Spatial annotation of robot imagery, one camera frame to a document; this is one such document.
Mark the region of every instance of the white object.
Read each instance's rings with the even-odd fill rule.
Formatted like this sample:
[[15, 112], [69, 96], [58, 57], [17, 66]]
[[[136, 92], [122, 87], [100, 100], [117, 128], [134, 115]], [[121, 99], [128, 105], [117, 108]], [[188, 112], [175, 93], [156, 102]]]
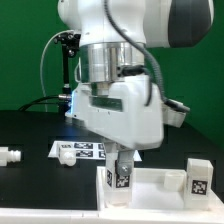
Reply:
[[90, 86], [79, 84], [73, 92], [71, 111], [66, 116], [82, 121], [88, 130], [129, 149], [157, 148], [163, 140], [160, 93], [153, 85], [150, 106], [145, 106], [148, 79], [146, 75], [138, 75], [111, 84], [108, 98], [121, 100], [122, 112], [92, 105]]
[[56, 144], [57, 156], [61, 164], [74, 166], [76, 164], [76, 151], [72, 143], [58, 142]]
[[8, 147], [0, 147], [0, 166], [7, 166], [8, 162], [20, 162], [21, 152], [9, 151]]
[[187, 182], [184, 190], [185, 207], [209, 209], [213, 166], [208, 160], [188, 159]]
[[[102, 4], [101, 0], [58, 1], [61, 20], [71, 29], [83, 31], [81, 46], [99, 43], [100, 40], [101, 42], [122, 41], [105, 19]], [[172, 0], [111, 0], [109, 6], [114, 20], [136, 42], [146, 43], [147, 47], [170, 47], [168, 26], [171, 4]], [[213, 0], [208, 0], [208, 4], [212, 22]]]
[[[75, 144], [77, 145], [92, 145], [92, 149], [87, 149], [83, 147], [83, 149], [76, 148]], [[93, 160], [105, 160], [105, 151], [104, 146], [102, 143], [97, 142], [69, 142], [69, 141], [54, 141], [51, 150], [49, 152], [48, 157], [49, 158], [59, 158], [59, 145], [67, 145], [68, 147], [71, 146], [71, 149], [74, 149], [76, 152], [76, 159], [93, 159]], [[78, 152], [84, 151], [84, 152], [91, 152], [92, 156], [81, 156], [77, 155]], [[138, 151], [135, 151], [134, 154], [134, 161], [142, 161]]]
[[184, 208], [183, 191], [164, 188], [164, 169], [135, 169], [133, 200], [129, 208], [106, 208], [105, 168], [97, 168], [98, 211], [0, 208], [0, 223], [7, 224], [224, 224], [224, 205], [211, 191], [209, 210]]
[[[177, 102], [172, 100], [175, 103], [178, 103], [180, 105], [183, 105], [183, 103], [181, 102]], [[183, 112], [178, 112], [173, 110], [172, 108], [166, 106], [165, 104], [162, 104], [162, 110], [163, 110], [163, 123], [173, 126], [173, 127], [177, 127], [180, 128], [181, 125], [183, 124], [185, 117], [186, 117], [186, 113]]]
[[167, 169], [134, 169], [134, 182], [132, 202], [125, 209], [107, 207], [104, 203], [105, 168], [97, 168], [97, 196], [98, 210], [117, 223], [133, 221], [139, 223], [209, 223], [223, 224], [224, 205], [218, 197], [211, 192], [209, 211], [189, 210], [184, 207], [184, 190], [170, 191], [164, 188], [167, 173], [184, 170]]
[[164, 188], [170, 191], [181, 191], [186, 179], [184, 171], [169, 171], [165, 175]]

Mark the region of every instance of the white block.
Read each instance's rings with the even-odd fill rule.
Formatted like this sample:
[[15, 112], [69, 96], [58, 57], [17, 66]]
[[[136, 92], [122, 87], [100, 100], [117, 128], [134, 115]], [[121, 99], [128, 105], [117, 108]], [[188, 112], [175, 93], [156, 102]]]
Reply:
[[187, 209], [208, 210], [213, 166], [208, 160], [188, 159], [184, 205]]

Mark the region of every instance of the screw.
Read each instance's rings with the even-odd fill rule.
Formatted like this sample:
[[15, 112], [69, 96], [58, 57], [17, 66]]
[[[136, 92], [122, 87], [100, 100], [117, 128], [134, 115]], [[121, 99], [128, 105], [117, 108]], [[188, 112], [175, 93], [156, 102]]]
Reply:
[[73, 50], [69, 50], [68, 53], [70, 57], [73, 57], [75, 55], [75, 52]]
[[128, 167], [127, 166], [122, 166], [122, 168], [121, 168], [125, 173], [127, 173], [128, 172]]
[[68, 35], [68, 39], [69, 39], [69, 40], [71, 40], [71, 39], [73, 39], [73, 38], [74, 38], [74, 35], [72, 35], [72, 34]]

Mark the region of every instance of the black cable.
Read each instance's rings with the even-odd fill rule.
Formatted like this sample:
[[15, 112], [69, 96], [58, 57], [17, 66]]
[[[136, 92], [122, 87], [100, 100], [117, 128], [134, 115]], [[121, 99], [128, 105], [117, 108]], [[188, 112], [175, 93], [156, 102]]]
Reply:
[[63, 104], [62, 102], [55, 102], [55, 103], [30, 103], [30, 104], [26, 104], [26, 108], [20, 110], [20, 111], [26, 111], [27, 109], [29, 109], [30, 107], [32, 106], [35, 106], [35, 105], [60, 105], [60, 104]]
[[163, 103], [166, 104], [167, 106], [171, 107], [171, 108], [172, 108], [172, 105], [175, 105], [174, 108], [175, 108], [176, 111], [178, 111], [180, 109], [179, 112], [189, 112], [190, 108], [188, 108], [188, 107], [179, 105], [179, 104], [177, 104], [173, 101], [172, 101], [172, 104], [170, 103], [171, 100], [169, 100], [165, 96], [165, 90], [164, 90], [164, 86], [163, 86], [163, 77], [162, 77], [162, 72], [161, 72], [159, 63], [156, 61], [156, 59], [153, 57], [153, 55], [151, 53], [149, 53], [145, 48], [143, 48], [142, 46], [137, 44], [135, 41], [133, 41], [130, 37], [128, 37], [119, 28], [119, 26], [116, 24], [116, 22], [114, 21], [112, 15], [111, 15], [110, 9], [108, 7], [108, 2], [109, 2], [109, 0], [104, 0], [104, 11], [105, 11], [105, 14], [106, 14], [110, 24], [121, 35], [121, 37], [123, 37], [134, 48], [139, 50], [145, 56], [145, 58], [150, 62], [151, 66], [153, 68], [153, 71], [154, 71], [156, 83], [157, 83], [157, 86], [159, 88], [160, 95], [161, 95], [161, 100], [163, 101]]
[[145, 73], [148, 77], [149, 77], [149, 94], [148, 94], [148, 99], [145, 103], [145, 106], [149, 106], [150, 102], [151, 102], [151, 99], [152, 99], [152, 77], [151, 77], [151, 74], [149, 72], [149, 70], [144, 67], [143, 65], [135, 65], [135, 66], [124, 66], [121, 70], [121, 74], [123, 76], [135, 76], [135, 75], [140, 75], [142, 73]]
[[23, 105], [18, 110], [19, 111], [26, 111], [32, 105], [37, 104], [37, 103], [40, 103], [42, 101], [50, 100], [50, 99], [58, 99], [58, 96], [57, 95], [53, 95], [53, 96], [46, 96], [46, 97], [39, 98], [39, 99], [34, 100], [34, 101], [32, 101], [32, 102], [30, 102], [28, 104]]

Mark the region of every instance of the sticker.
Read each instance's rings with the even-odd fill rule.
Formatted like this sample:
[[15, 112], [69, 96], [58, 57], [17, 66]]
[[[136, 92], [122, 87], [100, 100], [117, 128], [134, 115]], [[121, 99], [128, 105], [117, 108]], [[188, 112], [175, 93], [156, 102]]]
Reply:
[[61, 147], [62, 147], [62, 148], [64, 148], [64, 149], [69, 149], [69, 148], [72, 148], [72, 146], [71, 146], [71, 145], [61, 145]]
[[77, 150], [76, 151], [76, 157], [93, 157], [93, 151], [90, 150]]
[[77, 149], [93, 149], [93, 144], [92, 143], [76, 142], [74, 147]]
[[130, 186], [130, 176], [116, 175], [116, 188], [127, 188]]
[[192, 194], [206, 195], [207, 194], [207, 181], [193, 180], [192, 182]]
[[106, 153], [104, 151], [99, 151], [99, 158], [100, 159], [105, 159], [106, 158]]
[[104, 145], [103, 144], [98, 144], [98, 149], [99, 150], [104, 150]]
[[112, 173], [107, 170], [107, 184], [112, 187]]

